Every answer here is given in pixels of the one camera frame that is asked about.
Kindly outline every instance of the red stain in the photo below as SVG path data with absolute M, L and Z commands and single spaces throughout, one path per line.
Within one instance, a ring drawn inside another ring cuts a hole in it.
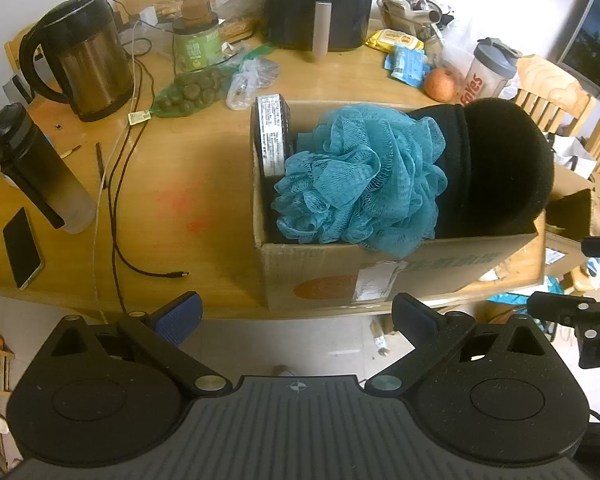
M 195 199 L 196 190 L 191 187 L 166 189 L 157 193 L 157 201 L 177 215 L 184 215 L 191 211 Z
M 200 220 L 192 220 L 187 224 L 187 231 L 199 233 L 205 225 Z

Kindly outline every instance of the cardboard box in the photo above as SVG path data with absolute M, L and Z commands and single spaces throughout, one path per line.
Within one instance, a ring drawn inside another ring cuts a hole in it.
M 552 200 L 546 208 L 547 226 L 560 228 L 546 232 L 547 276 L 561 278 L 587 261 L 580 242 L 587 236 L 600 236 L 600 175 L 595 184 L 573 171 L 555 167 Z
M 288 101 L 291 135 L 313 131 L 327 110 L 350 102 Z M 405 105 L 391 105 L 401 111 Z M 425 298 L 454 292 L 479 278 L 537 236 L 533 222 L 522 232 L 497 237 L 425 241 L 403 260 L 346 243 L 272 243 L 270 207 L 253 147 L 253 233 L 260 254 L 267 305 L 272 310 L 377 304 L 401 291 Z
M 546 207 L 547 232 L 545 237 L 545 274 L 562 278 L 574 267 L 587 261 L 580 251 L 580 241 L 589 236 L 593 191 L 583 189 Z M 549 231 L 549 226 L 563 229 L 560 234 Z

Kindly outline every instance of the yellow package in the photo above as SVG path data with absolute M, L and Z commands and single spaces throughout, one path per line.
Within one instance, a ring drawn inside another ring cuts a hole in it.
M 394 45 L 396 43 L 403 44 L 409 50 L 424 49 L 424 43 L 422 43 L 418 38 L 414 38 L 405 32 L 391 30 L 390 28 L 378 30 L 371 38 L 365 41 L 366 46 L 370 46 L 371 48 L 380 50 L 387 54 L 394 53 Z

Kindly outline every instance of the metal bolt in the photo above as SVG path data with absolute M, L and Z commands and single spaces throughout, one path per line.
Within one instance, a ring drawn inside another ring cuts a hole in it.
M 226 379 L 218 375 L 203 375 L 198 377 L 194 384 L 197 389 L 204 392 L 216 392 L 224 388 Z
M 402 381 L 392 375 L 378 375 L 371 379 L 371 385 L 376 390 L 392 392 L 402 386 Z

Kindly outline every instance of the white cable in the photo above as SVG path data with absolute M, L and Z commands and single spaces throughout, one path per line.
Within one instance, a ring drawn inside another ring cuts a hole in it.
M 134 110 L 134 100 L 136 99 L 136 61 L 135 61 L 135 54 L 134 54 L 134 41 L 136 39 L 136 27 L 138 26 L 138 23 L 140 22 L 136 22 L 134 24 L 134 28 L 131 29 L 131 70 L 134 76 L 134 90 L 133 93 L 131 94 L 131 105 L 129 107 L 129 113 L 131 113 Z M 100 223 L 100 200 L 102 198 L 102 191 L 104 190 L 104 182 L 105 179 L 107 178 L 107 170 L 109 169 L 109 164 L 111 162 L 111 159 L 113 158 L 113 154 L 116 152 L 118 145 L 120 143 L 120 139 L 122 139 L 122 136 L 124 135 L 126 130 L 126 124 L 125 126 L 122 128 L 122 131 L 120 131 L 120 134 L 118 135 L 118 138 L 116 139 L 116 143 L 113 145 L 113 149 L 111 150 L 111 152 L 109 153 L 109 156 L 107 157 L 107 161 L 104 165 L 104 173 L 102 175 L 102 179 L 100 181 L 100 187 L 98 189 L 98 200 L 96 202 L 96 223 L 93 229 L 93 244 L 91 247 L 91 277 L 93 279 L 93 292 L 94 292 L 94 296 L 95 296 L 95 301 L 96 304 L 100 304 L 100 298 L 98 296 L 98 282 L 96 280 L 96 240 L 98 237 L 98 224 Z

